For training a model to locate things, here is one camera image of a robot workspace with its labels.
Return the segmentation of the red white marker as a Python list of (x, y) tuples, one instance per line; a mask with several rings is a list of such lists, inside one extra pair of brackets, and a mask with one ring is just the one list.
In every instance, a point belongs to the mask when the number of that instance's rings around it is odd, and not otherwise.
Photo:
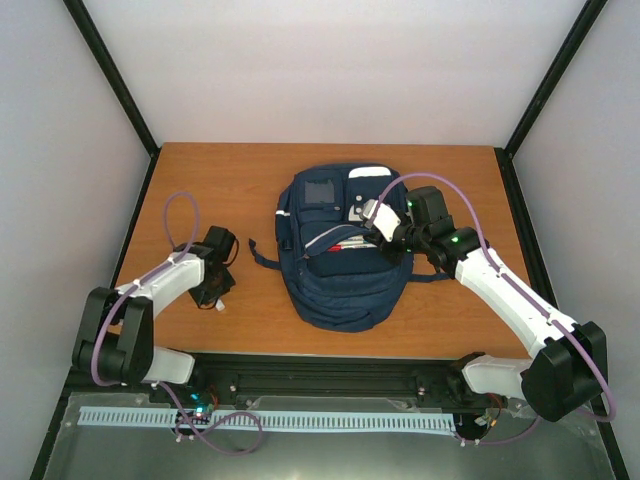
[(367, 248), (375, 248), (374, 244), (366, 242), (364, 240), (360, 241), (343, 241), (337, 243), (327, 249), (328, 252), (337, 252), (343, 250), (355, 250), (355, 249), (367, 249)]

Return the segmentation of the navy blue student backpack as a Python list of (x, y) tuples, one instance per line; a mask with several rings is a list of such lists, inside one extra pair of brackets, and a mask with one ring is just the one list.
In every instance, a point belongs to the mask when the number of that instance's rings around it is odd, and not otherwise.
[(407, 189), (398, 172), (376, 163), (315, 166), (297, 173), (280, 194), (275, 211), (278, 258), (249, 247), (257, 264), (281, 273), (299, 317), (324, 330), (357, 333), (386, 320), (406, 285), (446, 279), (444, 273), (413, 271), (414, 257), (387, 261), (375, 248), (328, 252), (343, 241), (369, 242), (362, 226), (364, 204), (383, 195), (405, 208)]

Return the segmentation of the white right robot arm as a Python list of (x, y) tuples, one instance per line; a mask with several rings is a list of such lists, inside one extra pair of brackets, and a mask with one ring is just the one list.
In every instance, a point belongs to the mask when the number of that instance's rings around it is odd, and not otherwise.
[(522, 399), (550, 422), (604, 396), (608, 411), (598, 421), (615, 417), (603, 330), (593, 322), (575, 322), (534, 292), (488, 246), (479, 226), (456, 227), (438, 188), (410, 191), (405, 212), (381, 198), (371, 200), (362, 216), (383, 247), (423, 254), (436, 270), (473, 292), (526, 349), (526, 360), (480, 354), (464, 361), (461, 376), (468, 390)]

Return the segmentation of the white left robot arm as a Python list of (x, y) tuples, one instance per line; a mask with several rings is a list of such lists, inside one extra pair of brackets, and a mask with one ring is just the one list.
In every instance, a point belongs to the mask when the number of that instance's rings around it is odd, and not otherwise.
[(117, 288), (97, 287), (86, 300), (72, 365), (99, 386), (171, 383), (186, 402), (201, 400), (208, 378), (195, 358), (154, 343), (154, 321), (187, 293), (199, 309), (222, 311), (222, 297), (235, 285), (229, 267), (239, 241), (212, 226), (201, 242), (177, 246), (143, 277)]

